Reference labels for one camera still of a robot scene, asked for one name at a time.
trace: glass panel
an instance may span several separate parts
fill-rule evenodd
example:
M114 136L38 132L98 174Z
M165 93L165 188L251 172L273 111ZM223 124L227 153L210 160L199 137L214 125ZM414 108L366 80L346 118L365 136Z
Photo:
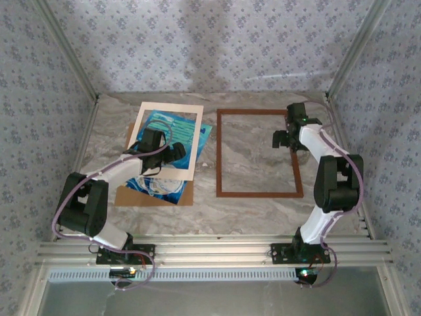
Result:
M108 282L50 283L39 315L385 316L389 310L375 268L341 268L317 289L285 281L151 282L115 292Z

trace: patterned wallpaper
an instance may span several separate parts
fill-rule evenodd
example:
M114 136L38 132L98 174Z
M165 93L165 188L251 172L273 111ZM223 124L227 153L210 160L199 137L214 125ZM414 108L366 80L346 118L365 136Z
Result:
M324 90L373 0L49 0L97 92Z
M335 106L365 160L366 202L421 315L421 3L392 0Z
M90 102L31 1L0 13L0 315L14 315Z

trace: brown rectangular frame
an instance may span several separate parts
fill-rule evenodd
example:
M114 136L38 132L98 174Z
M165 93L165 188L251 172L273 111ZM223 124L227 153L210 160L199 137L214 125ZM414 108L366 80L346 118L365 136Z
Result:
M216 112L216 196L218 198L301 198L304 196L300 168L296 153L291 153L296 192L223 192L222 191L222 115L283 115L287 110L270 109L218 109Z

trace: wooden frame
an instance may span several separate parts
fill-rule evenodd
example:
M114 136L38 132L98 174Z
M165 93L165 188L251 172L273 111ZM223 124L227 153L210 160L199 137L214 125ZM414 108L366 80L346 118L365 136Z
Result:
M216 196L218 198L301 198L304 196L297 154L291 153L296 192L223 192L222 191L222 115L283 115L287 110L218 109L216 112Z
M142 104L140 105L139 113L137 114L136 121L134 123L132 135L130 136L128 148L132 144L134 144L134 142L136 141L137 133L139 133L142 117L143 117L143 114L145 113L145 110L160 110L160 111L167 111L167 112L196 114L195 131L193 134L193 144L191 146L189 168L176 169L176 168L162 167L159 174L157 174L156 176L150 176L150 178L192 181L194 173L195 173L197 146L199 145L200 126L202 124L202 116L203 116L203 105L142 102Z

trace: wire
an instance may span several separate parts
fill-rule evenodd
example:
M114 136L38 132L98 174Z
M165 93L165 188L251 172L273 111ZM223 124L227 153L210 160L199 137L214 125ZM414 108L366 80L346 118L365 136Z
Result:
M102 248L104 248L106 250L109 250L109 251L113 251L113 252L121 253L121 254L137 254L137 255L142 255L142 256L145 256L145 257L149 258L149 260L151 260L151 262L152 262L152 270L151 270L151 272L149 273L149 275L147 276L147 278L144 281L138 283L135 286L121 288L121 287L119 287L118 284L120 282L122 282L122 281L132 283L132 281L130 281L128 279L121 278L121 279L117 280L116 283L115 283L115 285L114 285L116 290L121 290L121 291L134 290L134 289L139 288L139 287L143 286L144 284L148 283L152 279L153 275L155 274L155 261L153 260L153 258L148 253L146 253L144 251L139 251L139 250L120 250L120 249L113 248L113 247L110 247L108 245L105 245L105 244L103 244L101 242L98 242L96 240L93 240L92 238L87 237L87 236L69 236L69 235L62 234L61 232L59 232L57 230L56 225L57 225L57 221L59 220L59 217L60 217L61 213L63 212L63 209L66 206L66 204L70 201L70 199L73 197L73 195L86 182L88 182L92 178L95 178L96 176L99 176L100 174L102 174L104 172L107 172L108 170L111 170L111 169L115 168L116 166L118 166L119 164L121 164L121 163L123 163L125 161L131 160L131 159L140 158L140 157L147 157L147 156L155 155L157 153L162 152L165 148L167 148L170 145L170 143L172 141L172 129L171 129L171 126L168 123L163 122L161 120L150 120L148 123L145 124L144 128L146 128L148 125L150 125L153 122L158 122L158 123L161 123L161 124L165 125L167 127L167 129L169 130L169 132L170 132L170 137L169 137L168 141L161 148L159 148L157 150L154 150L154 151L151 151L150 153L140 153L140 154L137 154L137 155L132 155L132 156L129 156L129 157L125 157L125 158L123 158L121 160L117 160L117 161L109 164L108 166L104 167L99 172L93 173L93 174L87 176L86 178L84 178L81 182L79 182L77 185L75 185L75 187L65 197L65 199L63 200L63 202L60 204L59 208L57 209L57 212L55 213L53 222L51 223L51 229L52 229L53 233L57 237L59 237L59 238L66 238L66 239L73 239L73 240L85 240L85 241L91 242L93 244L97 244L99 247L102 247Z

